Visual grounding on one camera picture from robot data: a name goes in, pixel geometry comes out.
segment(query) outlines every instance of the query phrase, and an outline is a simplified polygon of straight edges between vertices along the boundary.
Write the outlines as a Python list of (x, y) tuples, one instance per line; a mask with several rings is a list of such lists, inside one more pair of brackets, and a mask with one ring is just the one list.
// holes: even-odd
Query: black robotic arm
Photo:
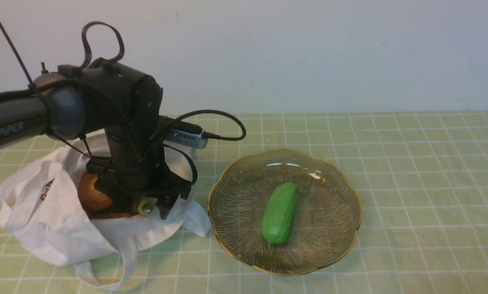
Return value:
[[(93, 25), (106, 25), (115, 32), (120, 48), (115, 58), (91, 62), (86, 32)], [(124, 43), (108, 24), (91, 22), (83, 28), (82, 65), (59, 65), (57, 72), (49, 73), (43, 64), (35, 80), (29, 78), (1, 23), (0, 28), (31, 81), (27, 90), (0, 93), (0, 149), (38, 135), (68, 145), (70, 140), (81, 139), (87, 146), (85, 135), (104, 129), (111, 157), (94, 156), (88, 147), (78, 150), (89, 157), (87, 173), (95, 176), (93, 188), (111, 201), (102, 209), (104, 214), (136, 214), (137, 203), (149, 197), (156, 198), (165, 219), (178, 197), (188, 197), (197, 177), (195, 165), (175, 149), (188, 159), (193, 179), (175, 175), (165, 162), (164, 148), (170, 147), (165, 140), (201, 149), (208, 139), (242, 140), (246, 135), (242, 122), (217, 110), (194, 111), (176, 119), (160, 116), (163, 89), (152, 76), (118, 63)], [(221, 137), (182, 121), (202, 113), (229, 117), (241, 127), (242, 135)]]

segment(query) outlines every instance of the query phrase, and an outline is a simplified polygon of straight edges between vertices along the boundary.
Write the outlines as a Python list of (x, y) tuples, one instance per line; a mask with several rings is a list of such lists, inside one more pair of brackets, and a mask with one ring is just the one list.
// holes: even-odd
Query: gold-rimmed plate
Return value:
[[(300, 185), (286, 243), (269, 244), (261, 222), (270, 195), (283, 183)], [(356, 192), (332, 164), (292, 149), (240, 158), (208, 200), (216, 239), (239, 261), (269, 274), (298, 276), (330, 266), (353, 247), (363, 217)]]

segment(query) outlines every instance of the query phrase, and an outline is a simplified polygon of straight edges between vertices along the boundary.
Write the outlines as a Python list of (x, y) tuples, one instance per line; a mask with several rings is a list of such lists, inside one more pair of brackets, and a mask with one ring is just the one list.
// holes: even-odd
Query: table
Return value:
[[(301, 277), (263, 274), (237, 262), (212, 234), (180, 230), (142, 252), (127, 293), (488, 294), (488, 112), (240, 115), (241, 142), (211, 141), (199, 152), (197, 201), (234, 160), (289, 147), (335, 164), (358, 192), (363, 223), (341, 261)], [(227, 119), (193, 119), (237, 135)], [(0, 181), (62, 143), (37, 137), (0, 151)], [(119, 257), (93, 261), (121, 275)], [(0, 228), (0, 294), (103, 293), (72, 266), (31, 257)]]

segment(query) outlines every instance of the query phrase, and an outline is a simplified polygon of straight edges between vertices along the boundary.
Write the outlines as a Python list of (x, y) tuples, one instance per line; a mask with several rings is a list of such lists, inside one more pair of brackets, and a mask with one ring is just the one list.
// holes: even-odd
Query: cucumber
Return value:
[(284, 183), (276, 187), (262, 218), (262, 236), (271, 244), (282, 244), (289, 238), (293, 224), (298, 184)]

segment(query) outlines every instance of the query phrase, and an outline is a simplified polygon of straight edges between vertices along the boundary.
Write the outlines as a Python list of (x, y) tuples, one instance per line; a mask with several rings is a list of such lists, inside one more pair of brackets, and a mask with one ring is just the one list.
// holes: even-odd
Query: black cable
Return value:
[(90, 158), (93, 157), (93, 154), (91, 154), (91, 150), (89, 149), (89, 145), (87, 144), (87, 140), (86, 140), (86, 134), (79, 134), (79, 139), (84, 142), (84, 145), (86, 146), (86, 150), (87, 150), (87, 154), (89, 154)]
[(220, 111), (220, 110), (212, 110), (212, 109), (195, 110), (195, 111), (188, 112), (186, 114), (183, 114), (183, 115), (175, 118), (169, 124), (165, 125), (162, 129), (154, 132), (152, 134), (152, 136), (150, 137), (149, 142), (147, 142), (147, 145), (146, 145), (146, 147), (144, 149), (143, 157), (142, 157), (143, 160), (147, 157), (147, 155), (151, 151), (151, 145), (154, 142), (156, 142), (157, 140), (160, 140), (160, 141), (158, 141), (158, 143), (163, 143), (164, 140), (165, 140), (165, 135), (167, 135), (167, 133), (169, 133), (169, 131), (171, 131), (171, 129), (173, 128), (173, 126), (176, 125), (179, 121), (182, 121), (184, 119), (187, 119), (187, 118), (192, 117), (192, 116), (195, 116), (195, 115), (201, 115), (201, 114), (215, 114), (215, 115), (220, 115), (220, 116), (227, 117), (228, 119), (231, 119), (232, 121), (234, 121), (240, 127), (240, 129), (242, 130), (242, 135), (240, 135), (238, 137), (226, 137), (226, 136), (220, 136), (220, 135), (217, 135), (217, 134), (212, 134), (212, 133), (205, 132), (204, 135), (206, 136), (206, 138), (208, 138), (208, 139), (224, 140), (224, 141), (240, 141), (240, 140), (242, 140), (242, 139), (245, 138), (245, 136), (246, 136), (246, 130), (245, 130), (244, 124), (242, 123), (242, 121), (240, 121), (239, 119), (237, 119), (233, 115), (230, 115), (229, 113), (223, 112), (223, 111)]
[(76, 152), (79, 152), (83, 156), (86, 156), (87, 158), (91, 158), (91, 154), (90, 155), (87, 155), (86, 153), (82, 152), (79, 148), (73, 146), (70, 142), (68, 142), (65, 139), (63, 139), (63, 137), (55, 134), (55, 132), (51, 131), (51, 132), (48, 132), (47, 134), (49, 136), (54, 136), (55, 138), (59, 139), (60, 141), (62, 141), (63, 143), (65, 143), (66, 145), (68, 145), (69, 147), (71, 147), (72, 149), (74, 149)]
[(134, 132), (133, 132), (133, 129), (131, 128), (131, 125), (130, 125), (130, 123), (128, 121), (128, 117), (126, 117), (126, 115), (124, 114), (124, 112), (122, 111), (122, 109), (106, 93), (102, 92), (100, 89), (97, 89), (93, 85), (89, 85), (86, 82), (81, 82), (81, 81), (78, 81), (78, 80), (58, 80), (58, 81), (55, 81), (55, 82), (50, 82), (49, 84), (46, 84), (46, 85), (41, 86), (41, 87), (38, 87), (38, 90), (39, 91), (46, 91), (46, 90), (53, 89), (53, 88), (56, 88), (56, 87), (68, 86), (68, 85), (70, 85), (70, 86), (79, 86), (79, 87), (86, 87), (86, 88), (90, 89), (91, 91), (96, 92), (96, 94), (104, 97), (105, 99), (108, 100), (108, 102), (110, 102), (113, 105), (113, 107), (115, 108), (115, 110), (120, 115), (120, 118), (122, 120), (122, 123), (123, 123), (124, 127), (126, 128), (126, 131), (128, 132), (128, 140), (130, 142), (131, 148), (134, 151), (135, 156), (137, 157), (137, 160), (139, 162), (142, 162), (143, 158), (141, 158), (139, 152), (137, 152), (137, 149), (135, 148)]
[(177, 151), (178, 153), (182, 154), (182, 156), (184, 156), (189, 164), (189, 167), (191, 168), (191, 186), (193, 186), (196, 182), (197, 182), (197, 179), (198, 179), (198, 172), (197, 172), (197, 167), (195, 166), (195, 162), (193, 162), (193, 160), (182, 150), (178, 149), (178, 148), (175, 148), (175, 147), (171, 147), (167, 144), (162, 144), (164, 147), (168, 147), (170, 149), (173, 149), (175, 151)]
[(0, 93), (0, 103), (7, 99), (18, 99), (34, 95), (35, 92), (32, 90), (19, 90), (19, 91), (7, 91)]
[(13, 53), (15, 54), (16, 58), (17, 58), (17, 61), (18, 63), (20, 64), (20, 67), (22, 67), (22, 71), (24, 72), (24, 74), (26, 75), (26, 78), (28, 79), (28, 82), (29, 82), (29, 87), (32, 87), (34, 86), (35, 84), (33, 83), (33, 80), (31, 80), (31, 77), (29, 76), (29, 73), (28, 73), (28, 70), (26, 69), (25, 65), (24, 65), (24, 62), (22, 62), (22, 59), (20, 58), (20, 56), (18, 55), (18, 52), (17, 52), (17, 49), (15, 48), (15, 46), (13, 45), (11, 39), (10, 39), (10, 36), (8, 35), (8, 33), (6, 32), (6, 30), (4, 29), (4, 26), (2, 25), (1, 21), (0, 21), (0, 28), (1, 28), (1, 32), (2, 34), (4, 35), (4, 37), (6, 38), (6, 41), (8, 41), (8, 44), (10, 45), (10, 48), (12, 49)]
[(122, 57), (124, 56), (124, 41), (122, 41), (122, 37), (120, 36), (120, 33), (118, 32), (118, 30), (116, 28), (113, 28), (112, 26), (110, 26), (109, 24), (106, 24), (105, 22), (89, 22), (88, 24), (86, 24), (82, 28), (82, 33), (81, 33), (82, 45), (84, 45), (85, 59), (82, 62), (81, 66), (79, 67), (80, 70), (87, 68), (89, 66), (89, 62), (91, 62), (91, 57), (92, 57), (91, 56), (91, 47), (89, 46), (89, 43), (87, 41), (86, 34), (87, 34), (87, 31), (89, 30), (89, 28), (91, 28), (94, 25), (107, 26), (108, 28), (113, 30), (113, 32), (115, 33), (115, 36), (117, 37), (119, 52), (118, 52), (117, 56), (115, 56), (114, 58), (111, 58), (108, 61), (110, 63), (115, 63), (115, 62), (121, 60)]

